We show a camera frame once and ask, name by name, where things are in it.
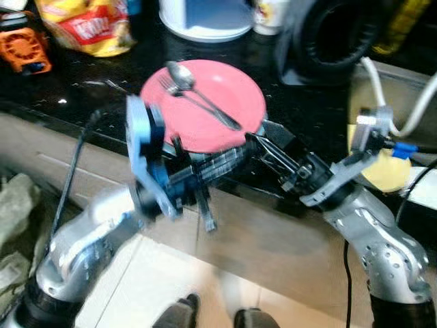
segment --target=yellow snack bag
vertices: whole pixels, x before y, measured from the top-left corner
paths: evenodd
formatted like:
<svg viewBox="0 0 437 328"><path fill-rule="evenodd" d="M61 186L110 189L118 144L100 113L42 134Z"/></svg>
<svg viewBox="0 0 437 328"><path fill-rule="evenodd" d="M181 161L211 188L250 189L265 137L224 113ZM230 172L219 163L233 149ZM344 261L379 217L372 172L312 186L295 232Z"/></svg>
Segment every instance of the yellow snack bag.
<svg viewBox="0 0 437 328"><path fill-rule="evenodd" d="M36 4L44 24L66 48L110 57L135 43L126 0L36 0Z"/></svg>

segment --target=tile floor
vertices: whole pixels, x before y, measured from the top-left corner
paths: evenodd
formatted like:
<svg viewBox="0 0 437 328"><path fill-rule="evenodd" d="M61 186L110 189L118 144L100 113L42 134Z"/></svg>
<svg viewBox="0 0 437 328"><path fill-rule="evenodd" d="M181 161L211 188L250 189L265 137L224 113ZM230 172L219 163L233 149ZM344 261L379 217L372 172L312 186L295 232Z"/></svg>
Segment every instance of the tile floor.
<svg viewBox="0 0 437 328"><path fill-rule="evenodd" d="M291 217L216 189L211 196L217 232L203 231L195 207L176 222L158 220L119 252L77 328L151 327L194 290L202 299L200 328L232 327L235 311L248 306L266 310L282 328L344 327L343 240L319 214ZM352 323L371 327L366 277L353 252L350 266Z"/></svg>

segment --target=metal fork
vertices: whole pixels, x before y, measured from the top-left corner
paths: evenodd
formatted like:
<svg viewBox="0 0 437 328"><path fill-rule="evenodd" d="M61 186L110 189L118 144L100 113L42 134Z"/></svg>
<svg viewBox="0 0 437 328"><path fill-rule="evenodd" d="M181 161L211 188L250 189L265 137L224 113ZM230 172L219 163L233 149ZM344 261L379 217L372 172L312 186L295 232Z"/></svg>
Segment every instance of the metal fork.
<svg viewBox="0 0 437 328"><path fill-rule="evenodd" d="M176 85L176 83L174 83L173 80L171 80L169 77L161 76L158 78L158 80L159 80L159 83L161 84L161 86L165 89L165 91L167 91L173 97L187 99L190 103L193 103L194 105L204 109L205 111L207 111L208 113L213 115L217 120L222 122L225 126L234 130L234 128L232 128L232 126L230 126L226 122L226 120L224 120L222 118L221 115L219 115L216 111L212 110L211 108L201 104L197 100L191 98L190 96L187 96L181 89L179 89L179 87Z"/></svg>

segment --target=metal spoon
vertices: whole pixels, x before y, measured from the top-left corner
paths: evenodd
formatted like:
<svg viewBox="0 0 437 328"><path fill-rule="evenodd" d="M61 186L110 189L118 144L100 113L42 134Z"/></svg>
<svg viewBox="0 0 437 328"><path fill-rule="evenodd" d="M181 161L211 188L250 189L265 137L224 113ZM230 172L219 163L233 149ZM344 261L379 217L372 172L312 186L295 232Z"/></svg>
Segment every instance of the metal spoon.
<svg viewBox="0 0 437 328"><path fill-rule="evenodd" d="M232 117L227 115L224 111L218 108L211 100L206 98L199 90L194 88L196 80L190 70L178 64L176 61L168 61L166 64L167 69L169 70L170 76L175 81L176 85L182 91L192 91L196 93L200 98L202 98L206 103L208 103L213 110L215 110L216 114L222 118L222 122L224 122L228 128L232 130L239 131L241 130L241 125L235 121Z"/></svg>

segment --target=red plate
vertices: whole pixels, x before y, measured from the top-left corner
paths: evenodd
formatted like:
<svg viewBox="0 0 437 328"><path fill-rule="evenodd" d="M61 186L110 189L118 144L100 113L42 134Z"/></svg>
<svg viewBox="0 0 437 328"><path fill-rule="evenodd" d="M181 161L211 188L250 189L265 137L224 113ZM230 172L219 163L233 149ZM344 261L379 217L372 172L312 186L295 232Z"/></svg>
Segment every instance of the red plate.
<svg viewBox="0 0 437 328"><path fill-rule="evenodd" d="M165 142L179 135L189 152L212 153L240 146L246 132L256 133L266 114L266 102L258 85L233 66L211 60L181 61L195 76L195 87L242 126L233 131L213 115L187 99L170 96L158 78L169 77L166 68L155 72L144 84L141 97L160 107L166 124ZM205 104L194 92L186 95Z"/></svg>

